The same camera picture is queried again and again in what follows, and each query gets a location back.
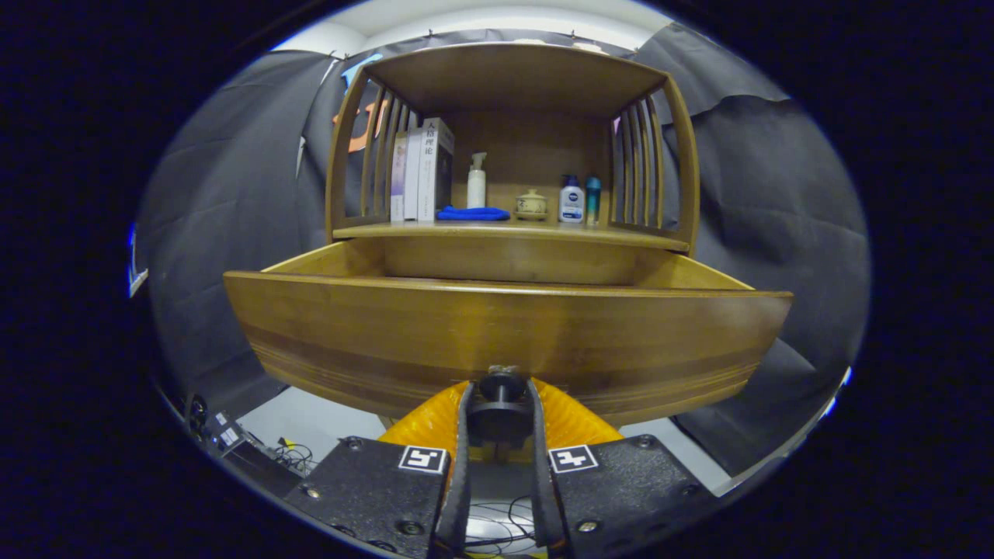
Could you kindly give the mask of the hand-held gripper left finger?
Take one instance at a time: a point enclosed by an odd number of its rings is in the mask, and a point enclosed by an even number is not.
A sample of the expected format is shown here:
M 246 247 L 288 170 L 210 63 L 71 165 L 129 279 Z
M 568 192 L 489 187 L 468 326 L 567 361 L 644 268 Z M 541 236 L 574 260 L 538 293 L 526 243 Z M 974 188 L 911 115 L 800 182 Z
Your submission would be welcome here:
M 466 416 L 473 382 L 429 398 L 379 439 L 345 436 L 284 503 L 352 545 L 400 558 L 454 558 L 470 506 Z

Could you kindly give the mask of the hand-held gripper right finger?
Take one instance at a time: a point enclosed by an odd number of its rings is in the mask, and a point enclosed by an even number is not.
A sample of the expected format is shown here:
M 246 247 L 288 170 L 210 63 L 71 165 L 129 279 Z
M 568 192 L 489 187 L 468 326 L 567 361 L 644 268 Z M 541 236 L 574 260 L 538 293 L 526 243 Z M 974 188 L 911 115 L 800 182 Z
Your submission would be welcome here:
M 533 403 L 533 526 L 551 558 L 631 558 L 718 510 L 657 436 L 622 436 L 550 384 Z

